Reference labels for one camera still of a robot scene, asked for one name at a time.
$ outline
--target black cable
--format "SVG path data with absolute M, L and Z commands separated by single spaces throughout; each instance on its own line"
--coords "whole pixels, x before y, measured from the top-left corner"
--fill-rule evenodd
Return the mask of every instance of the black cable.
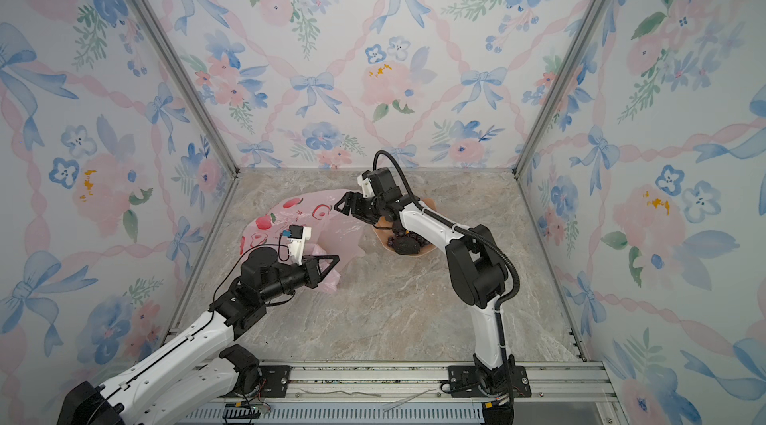
M 93 420 L 93 418 L 96 416 L 96 412 L 101 410 L 101 407 L 103 407 L 103 404 L 109 403 L 109 399 L 114 397 L 114 394 L 117 393 L 117 391 L 119 391 L 119 390 L 121 390 L 121 389 L 118 387 L 117 390 L 115 390 L 114 392 L 110 393 L 109 397 L 105 398 L 104 401 L 99 403 L 98 407 L 96 407 L 96 410 L 94 410 L 93 413 L 91 413 L 91 416 L 85 422 L 85 425 L 91 425 L 91 420 Z
M 444 385 L 450 385 L 450 390 L 445 390 L 445 389 L 444 389 Z M 441 385 L 439 386 L 439 389 L 442 391 L 442 393 L 448 393 L 449 395 L 451 395 L 452 393 L 457 393 L 457 392 L 464 392 L 464 391 L 466 391 L 466 390 L 468 390 L 468 389 L 470 389 L 470 388 L 479 387 L 479 385 L 480 385 L 480 383 L 479 383 L 479 382 L 476 382 L 476 383 L 470 383 L 470 384 L 468 384 L 468 385 L 465 385 L 465 386 L 463 386 L 463 387 L 460 387 L 460 388 L 456 388 L 456 389 L 454 389 L 454 390 L 453 390 L 453 389 L 452 389 L 452 385 L 451 385 L 451 384 L 449 384 L 449 383 L 443 383 L 443 384 L 441 384 Z
M 244 389 L 242 387 L 240 387 L 240 392 L 242 392 L 242 399 L 245 401 L 245 403 L 247 403 L 247 413 L 250 416 L 250 420 L 248 420 L 247 423 L 253 423 L 254 414 L 253 414 L 253 409 L 250 406 L 250 399 L 247 398 L 247 396 L 244 393 Z
M 282 254 L 280 254 L 280 251 L 282 250 L 282 237 L 284 237 L 282 234 L 280 234 L 280 242 L 279 245 L 276 248 L 276 257 L 280 260 L 280 262 L 287 262 L 290 260 L 290 247 L 287 248 L 287 258 L 283 259 Z
M 378 157 L 384 155 L 388 158 L 389 161 L 394 165 L 394 168 L 396 169 L 397 174 L 399 174 L 399 179 L 401 179 L 402 184 L 405 185 L 405 189 L 407 190 L 407 195 L 410 196 L 410 200 L 412 200 L 412 203 L 415 204 L 415 206 L 423 210 L 423 206 L 421 206 L 421 203 L 419 200 L 415 200 L 415 194 L 412 193 L 412 188 L 410 187 L 410 183 L 407 182 L 407 178 L 405 177 L 405 173 L 401 171 L 401 167 L 399 166 L 399 163 L 396 162 L 396 159 L 394 159 L 394 156 L 389 154 L 388 152 L 384 150 L 380 150 L 378 152 L 375 152 L 375 157 L 372 159 L 372 169 L 377 170 L 378 169 Z
M 277 302 L 277 303 L 275 303 L 275 304 L 272 304 L 272 303 L 268 303 L 268 304 L 266 304 L 266 306 L 267 306 L 267 307 L 276 307 L 277 305 L 285 305 L 286 303 L 288 303 L 289 301 L 291 301 L 293 297 L 295 297 L 295 291 L 294 291 L 294 290 L 293 290 L 293 291 L 292 291 L 292 293 L 290 294 L 290 298 L 289 298 L 289 299 L 287 299 L 287 300 L 282 300 L 282 302 Z

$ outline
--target black base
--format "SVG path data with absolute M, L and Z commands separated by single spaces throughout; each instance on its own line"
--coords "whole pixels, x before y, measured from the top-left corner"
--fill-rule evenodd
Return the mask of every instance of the black base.
M 481 383 L 483 389 L 490 395 L 499 396 L 508 391 L 508 375 L 503 367 L 489 371 L 476 359 L 475 355 L 474 363 L 474 365 L 452 365 L 446 368 L 450 378 L 448 382 L 450 390 L 461 390 L 452 393 L 453 397 L 487 398 L 486 393 L 480 390 L 478 386 L 467 388 L 476 383 Z M 531 388 L 526 369 L 516 364 L 512 354 L 509 356 L 509 365 L 511 367 L 512 398 L 531 397 Z
M 57 425 L 125 425 L 120 418 L 121 403 L 112 407 L 101 395 L 103 388 L 94 388 L 85 381 L 67 393 L 61 405 Z

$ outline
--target red apple print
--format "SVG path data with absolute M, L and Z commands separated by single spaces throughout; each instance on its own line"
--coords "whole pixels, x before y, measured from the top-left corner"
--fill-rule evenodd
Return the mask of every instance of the red apple print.
M 316 206 L 316 209 L 314 209 L 314 212 L 311 214 L 315 219 L 324 219 L 327 217 L 327 214 L 330 213 L 330 206 L 325 204 L 320 204 Z
M 258 219 L 255 219 L 255 225 L 261 230 L 268 230 L 271 228 L 271 217 L 259 217 Z
M 287 202 L 285 202 L 282 205 L 282 207 L 285 208 L 285 209 L 289 209 L 289 208 L 292 208 L 292 206 L 294 206 L 294 205 L 300 204 L 302 201 L 303 201 L 302 198 L 290 199 Z

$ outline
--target wire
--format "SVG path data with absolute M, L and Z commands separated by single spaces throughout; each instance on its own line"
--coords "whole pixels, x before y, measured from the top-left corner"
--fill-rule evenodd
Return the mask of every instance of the wire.
M 412 200 L 412 203 L 415 204 L 415 206 L 423 210 L 423 206 L 421 205 L 419 200 L 415 200 L 415 194 L 412 193 L 412 188 L 410 187 L 410 183 L 407 182 L 407 178 L 405 177 L 405 173 L 401 171 L 401 167 L 399 166 L 399 163 L 396 162 L 396 159 L 394 159 L 394 156 L 392 156 L 390 153 L 380 150 L 378 152 L 375 152 L 375 157 L 372 159 L 372 169 L 377 170 L 378 169 L 378 157 L 384 155 L 388 158 L 389 161 L 394 165 L 394 168 L 396 169 L 397 174 L 399 174 L 399 179 L 401 179 L 402 184 L 405 185 L 405 189 L 407 190 L 407 195 L 410 196 L 410 200 Z
M 281 257 L 281 254 L 280 254 L 280 251 L 282 250 L 281 247 L 284 247 L 282 245 L 282 237 L 283 237 L 283 235 L 280 234 L 280 242 L 279 242 L 279 245 L 277 246 L 277 249 L 276 249 L 276 257 L 280 260 L 280 262 L 287 262 L 288 260 L 290 260 L 290 247 L 287 247 L 287 258 L 283 259 Z
M 109 399 L 110 399 L 110 398 L 112 398 L 112 397 L 114 397 L 114 394 L 115 394 L 115 393 L 117 393 L 117 391 L 119 391 L 119 390 L 121 390 L 121 389 L 118 387 L 118 388 L 117 388 L 117 390 L 115 390 L 114 392 L 111 392 L 111 393 L 109 394 L 109 397 L 105 398 L 105 399 L 104 399 L 104 401 L 102 401 L 101 403 L 99 403 L 98 407 L 96 407 L 96 410 L 94 410 L 94 411 L 93 411 L 93 413 L 91 413 L 91 416 L 90 416 L 90 417 L 88 418 L 88 420 L 85 422 L 85 425 L 91 425 L 91 420 L 93 420 L 93 418 L 96 416 L 96 412 L 98 412 L 99 410 L 101 410 L 101 407 L 103 407 L 103 404 L 105 404 L 105 403 L 109 403 Z
M 266 306 L 267 306 L 267 307 L 276 307 L 277 305 L 285 305 L 286 303 L 288 303 L 289 301 L 291 301 L 293 297 L 295 297 L 295 291 L 294 291 L 294 290 L 293 290 L 293 291 L 292 291 L 292 293 L 290 294 L 290 298 L 289 298 L 289 299 L 287 299 L 287 300 L 282 300 L 282 302 L 277 302 L 277 303 L 275 303 L 275 304 L 272 304 L 272 303 L 268 303 L 268 304 L 266 304 Z
M 453 394 L 453 393 L 457 393 L 457 392 L 465 392 L 466 390 L 468 390 L 468 389 L 470 389 L 470 388 L 479 387 L 479 385 L 480 385 L 480 384 L 479 384 L 479 382 L 476 382 L 476 383 L 470 383 L 470 384 L 468 384 L 468 385 L 465 385 L 464 387 L 456 388 L 455 390 L 452 390 L 452 385 L 450 385 L 450 390 L 445 390 L 445 389 L 444 389 L 444 385 L 450 385 L 450 384 L 449 384 L 449 383 L 443 383 L 443 384 L 441 384 L 441 385 L 439 386 L 439 389 L 440 389 L 440 390 L 441 390 L 443 393 L 448 393 L 449 395 L 451 395 L 451 394 Z

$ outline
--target orange plate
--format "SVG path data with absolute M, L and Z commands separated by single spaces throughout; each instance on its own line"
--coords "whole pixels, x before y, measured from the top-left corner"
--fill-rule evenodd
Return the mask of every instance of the orange plate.
M 426 206 L 429 208 L 436 210 L 436 204 L 434 203 L 433 199 L 422 199 L 423 202 L 426 203 Z M 378 223 L 376 224 L 378 227 L 390 227 L 391 223 L 388 222 L 388 220 L 381 217 L 380 220 L 378 220 Z M 376 228 L 372 228 L 375 231 L 375 235 L 378 236 L 378 239 L 381 241 L 381 244 L 386 249 L 390 250 L 391 252 L 394 252 L 394 250 L 390 247 L 388 247 L 388 238 L 391 237 L 393 234 L 390 230 L 378 230 Z M 431 250 L 435 250 L 436 246 L 432 243 L 428 244 L 426 247 L 423 247 L 419 253 L 416 253 L 414 256 L 406 256 L 406 257 L 420 257 L 424 254 L 429 253 Z

